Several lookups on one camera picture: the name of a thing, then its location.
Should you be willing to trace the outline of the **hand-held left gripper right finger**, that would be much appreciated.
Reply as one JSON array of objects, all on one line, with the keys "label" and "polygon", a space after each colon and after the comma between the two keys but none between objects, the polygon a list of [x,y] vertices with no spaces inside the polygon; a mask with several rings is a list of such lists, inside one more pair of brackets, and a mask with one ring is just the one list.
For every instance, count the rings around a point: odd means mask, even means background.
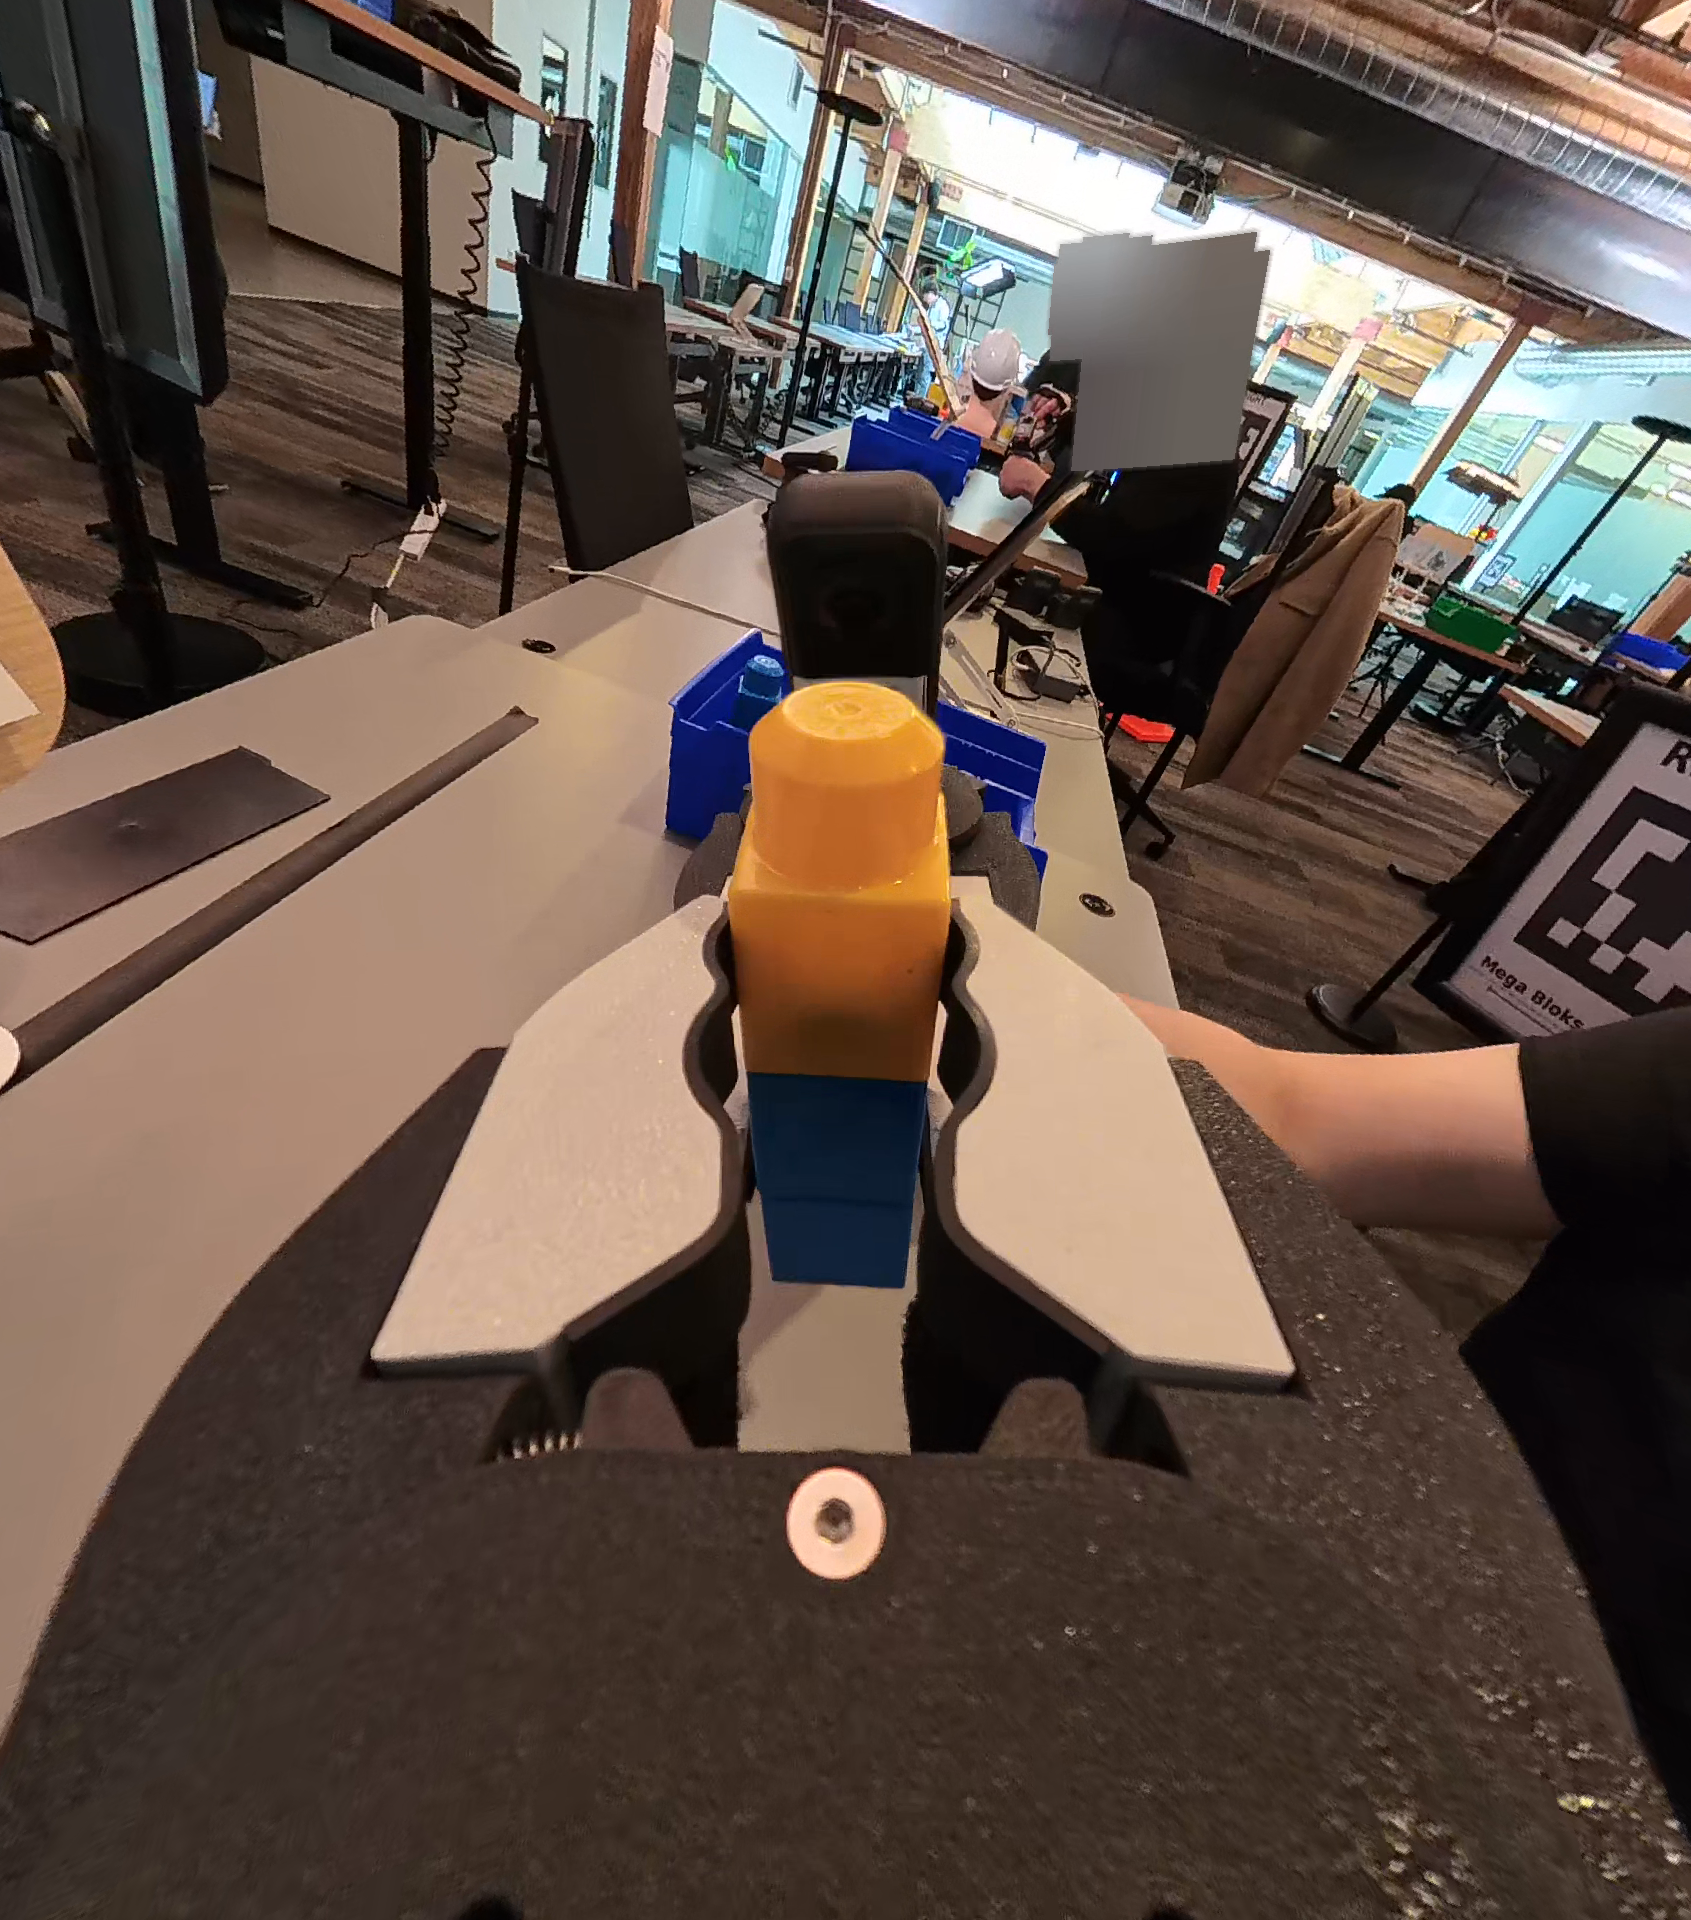
[{"label": "hand-held left gripper right finger", "polygon": [[1128,1002],[992,900],[956,900],[924,1163],[916,1439],[966,1448],[1030,1379],[1100,1452],[1156,1452],[1154,1386],[1282,1396],[1296,1357],[1172,1059]]}]

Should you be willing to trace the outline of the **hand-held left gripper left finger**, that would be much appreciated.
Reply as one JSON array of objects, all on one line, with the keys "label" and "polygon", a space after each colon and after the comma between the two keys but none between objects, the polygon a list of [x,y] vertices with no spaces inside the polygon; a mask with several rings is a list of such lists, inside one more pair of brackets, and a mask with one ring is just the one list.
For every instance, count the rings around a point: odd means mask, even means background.
[{"label": "hand-held left gripper left finger", "polygon": [[701,896],[517,1032],[379,1330],[383,1375],[515,1375],[577,1425],[621,1368],[741,1424],[753,1156],[725,904]]}]

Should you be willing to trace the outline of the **blue plastic bin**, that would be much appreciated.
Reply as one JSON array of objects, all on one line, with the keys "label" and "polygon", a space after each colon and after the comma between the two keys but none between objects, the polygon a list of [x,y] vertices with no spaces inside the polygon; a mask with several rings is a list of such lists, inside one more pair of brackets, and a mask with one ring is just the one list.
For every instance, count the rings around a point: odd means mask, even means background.
[{"label": "blue plastic bin", "polygon": [[[778,697],[790,688],[782,650],[762,628],[745,632],[673,697],[667,829],[701,841],[715,817],[737,812],[753,775],[749,736],[762,705],[747,692],[747,673],[764,664],[764,689]],[[978,779],[986,812],[998,812],[1026,846],[1040,873],[1048,852],[1036,835],[1036,801],[1048,746],[986,711],[942,699],[938,724],[948,741],[948,765]]]},{"label": "blue plastic bin", "polygon": [[844,454],[848,472],[914,472],[950,508],[984,454],[984,435],[910,405],[862,413]]}]

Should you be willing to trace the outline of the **orange mega block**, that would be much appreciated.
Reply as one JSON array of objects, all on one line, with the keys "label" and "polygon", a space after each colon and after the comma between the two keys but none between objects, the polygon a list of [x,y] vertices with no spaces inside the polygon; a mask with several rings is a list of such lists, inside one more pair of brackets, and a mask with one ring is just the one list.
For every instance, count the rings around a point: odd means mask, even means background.
[{"label": "orange mega block", "polygon": [[818,681],[751,756],[727,896],[749,1070],[924,1083],[954,905],[942,730],[896,688]]}]

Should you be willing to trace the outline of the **person's right forearm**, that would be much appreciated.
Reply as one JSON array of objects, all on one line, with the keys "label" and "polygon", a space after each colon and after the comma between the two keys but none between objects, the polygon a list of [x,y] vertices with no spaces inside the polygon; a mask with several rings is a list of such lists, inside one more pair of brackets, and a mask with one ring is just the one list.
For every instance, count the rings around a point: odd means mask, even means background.
[{"label": "person's right forearm", "polygon": [[1516,1045],[1432,1054],[1270,1048],[1126,995],[1166,1049],[1208,1072],[1362,1229],[1554,1235]]}]

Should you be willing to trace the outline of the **black panel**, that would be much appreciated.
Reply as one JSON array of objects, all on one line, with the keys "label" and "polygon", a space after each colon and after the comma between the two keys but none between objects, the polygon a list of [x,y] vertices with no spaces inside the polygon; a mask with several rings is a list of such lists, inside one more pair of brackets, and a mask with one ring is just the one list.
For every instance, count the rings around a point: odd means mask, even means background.
[{"label": "black panel", "polygon": [[611,570],[695,528],[667,299],[523,264],[523,367],[543,423],[567,558]]}]

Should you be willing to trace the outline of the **tan coat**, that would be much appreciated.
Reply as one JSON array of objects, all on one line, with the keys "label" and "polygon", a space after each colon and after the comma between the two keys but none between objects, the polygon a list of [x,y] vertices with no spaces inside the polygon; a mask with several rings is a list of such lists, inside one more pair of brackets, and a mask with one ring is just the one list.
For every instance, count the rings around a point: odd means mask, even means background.
[{"label": "tan coat", "polygon": [[1220,678],[1184,789],[1262,799],[1346,692],[1380,618],[1416,493],[1346,483],[1308,532],[1252,564],[1234,597],[1250,611]]}]

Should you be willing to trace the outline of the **standing desk with wooden top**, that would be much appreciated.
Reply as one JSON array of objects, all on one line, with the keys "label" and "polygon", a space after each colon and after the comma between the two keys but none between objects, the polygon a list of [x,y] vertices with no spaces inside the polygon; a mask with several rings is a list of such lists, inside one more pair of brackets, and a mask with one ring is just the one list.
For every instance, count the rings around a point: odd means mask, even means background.
[{"label": "standing desk with wooden top", "polygon": [[[231,46],[253,59],[383,110],[397,133],[401,286],[401,477],[345,472],[339,487],[387,512],[415,517],[445,499],[441,455],[459,421],[471,352],[479,264],[491,226],[493,170],[515,150],[517,121],[551,126],[523,92],[523,68],[453,3],[217,2]],[[471,273],[449,299],[449,377],[439,380],[439,303],[433,273],[431,163],[441,139],[479,158]],[[443,525],[495,543],[503,525],[447,506]]]}]

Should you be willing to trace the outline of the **black flat plate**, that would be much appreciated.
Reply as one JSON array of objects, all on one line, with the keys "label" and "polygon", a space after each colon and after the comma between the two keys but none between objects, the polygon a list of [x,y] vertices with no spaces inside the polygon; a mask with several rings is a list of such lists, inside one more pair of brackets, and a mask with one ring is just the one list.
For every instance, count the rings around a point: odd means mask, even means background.
[{"label": "black flat plate", "polygon": [[19,827],[0,835],[0,937],[39,946],[329,799],[241,746]]}]

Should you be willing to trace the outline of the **person's black clothing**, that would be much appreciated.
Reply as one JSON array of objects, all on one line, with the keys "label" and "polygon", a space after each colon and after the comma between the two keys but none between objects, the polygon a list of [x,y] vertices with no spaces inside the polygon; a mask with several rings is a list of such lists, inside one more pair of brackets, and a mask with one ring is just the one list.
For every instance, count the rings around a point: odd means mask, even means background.
[{"label": "person's black clothing", "polygon": [[1520,1067],[1560,1231],[1464,1357],[1691,1839],[1691,1007],[1530,1039]]}]

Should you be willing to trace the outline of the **marker sign board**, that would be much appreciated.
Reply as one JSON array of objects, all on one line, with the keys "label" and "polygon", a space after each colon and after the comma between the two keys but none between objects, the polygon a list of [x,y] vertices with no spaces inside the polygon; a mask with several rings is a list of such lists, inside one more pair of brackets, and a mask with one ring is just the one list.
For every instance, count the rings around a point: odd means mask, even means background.
[{"label": "marker sign board", "polygon": [[1434,897],[1434,924],[1374,984],[1314,985],[1328,1032],[1398,1049],[1384,998],[1404,978],[1494,1044],[1691,1005],[1691,697],[1622,692]]}]

